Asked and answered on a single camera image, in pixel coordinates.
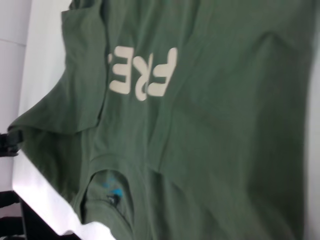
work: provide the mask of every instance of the green shirt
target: green shirt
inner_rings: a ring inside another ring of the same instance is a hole
[[[117,240],[301,240],[313,0],[74,0],[10,127]]]

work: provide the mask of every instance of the t-shirt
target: t-shirt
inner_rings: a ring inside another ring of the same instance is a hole
[[[301,240],[313,0],[74,0],[65,72],[12,123],[117,240]]]

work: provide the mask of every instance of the white letter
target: white letter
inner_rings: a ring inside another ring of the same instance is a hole
[[[109,88],[119,94],[129,94],[131,89],[131,64],[134,55],[133,47],[117,46],[114,49],[114,55],[119,58],[128,59],[126,64],[115,64],[112,68],[114,74],[125,76],[125,82],[113,80]]]
[[[166,93],[167,86],[177,65],[178,50],[171,48],[168,52],[167,64],[159,64],[153,69],[155,77],[165,77],[165,83],[153,82],[148,87],[148,94],[155,97],[162,97]]]
[[[135,85],[135,95],[139,101],[144,101],[147,99],[148,84],[146,83],[149,81],[153,60],[154,60],[153,53],[150,54],[148,65],[146,64],[145,60],[140,56],[136,56],[133,59],[133,66],[141,74],[141,77],[139,77]]]

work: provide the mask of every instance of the white wall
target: white wall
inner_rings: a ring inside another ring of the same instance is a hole
[[[18,116],[32,0],[0,0],[0,133]],[[12,158],[0,160],[0,192],[12,189]]]

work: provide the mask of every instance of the white table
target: white table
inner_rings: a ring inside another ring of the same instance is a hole
[[[69,2],[70,0],[33,0],[20,114],[45,96],[64,70],[60,12],[68,8]],[[314,66],[306,130],[308,240],[320,239],[320,48]],[[72,208],[22,153],[14,160],[13,189],[58,234],[71,230],[83,240],[113,239],[109,229],[100,223],[81,225]]]

